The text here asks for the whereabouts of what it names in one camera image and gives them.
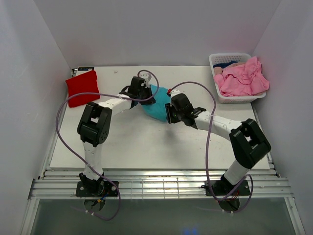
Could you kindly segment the teal t shirt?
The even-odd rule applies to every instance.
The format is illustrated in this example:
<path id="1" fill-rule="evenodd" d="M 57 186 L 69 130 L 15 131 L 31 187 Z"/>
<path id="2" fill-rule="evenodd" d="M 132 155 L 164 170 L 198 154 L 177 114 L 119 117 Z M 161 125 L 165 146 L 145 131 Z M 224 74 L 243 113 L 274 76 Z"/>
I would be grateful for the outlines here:
<path id="1" fill-rule="evenodd" d="M 159 87 L 157 94 L 154 96 L 154 104 L 141 104 L 145 114 L 159 121 L 168 122 L 165 105 L 170 103 L 171 99 L 167 92 L 167 88 Z"/>

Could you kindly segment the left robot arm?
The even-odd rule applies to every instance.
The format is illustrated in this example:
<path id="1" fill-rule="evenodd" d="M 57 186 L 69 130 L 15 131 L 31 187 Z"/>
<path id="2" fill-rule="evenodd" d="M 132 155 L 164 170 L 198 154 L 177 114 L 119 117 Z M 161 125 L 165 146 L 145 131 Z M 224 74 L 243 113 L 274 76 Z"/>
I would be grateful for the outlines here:
<path id="1" fill-rule="evenodd" d="M 135 76 L 131 84 L 118 94 L 117 98 L 95 103 L 89 102 L 83 111 L 77 132 L 84 147 L 84 172 L 79 174 L 82 187 L 92 195 L 100 195 L 104 190 L 102 169 L 102 144 L 106 141 L 113 116 L 140 104 L 154 104 L 150 85 L 151 75 Z"/>

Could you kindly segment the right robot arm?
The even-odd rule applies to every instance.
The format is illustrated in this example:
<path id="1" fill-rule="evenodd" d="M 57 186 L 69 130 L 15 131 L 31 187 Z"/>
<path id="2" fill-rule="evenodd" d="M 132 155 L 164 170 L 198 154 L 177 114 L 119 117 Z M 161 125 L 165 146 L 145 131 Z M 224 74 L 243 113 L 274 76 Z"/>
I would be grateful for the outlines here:
<path id="1" fill-rule="evenodd" d="M 248 172 L 271 151 L 265 134 L 253 119 L 236 121 L 220 116 L 204 108 L 195 108 L 181 92 L 172 93 L 165 105 L 169 124 L 183 122 L 186 126 L 218 135 L 231 143 L 235 160 L 220 180 L 206 181 L 211 195 L 233 194 L 244 182 Z"/>

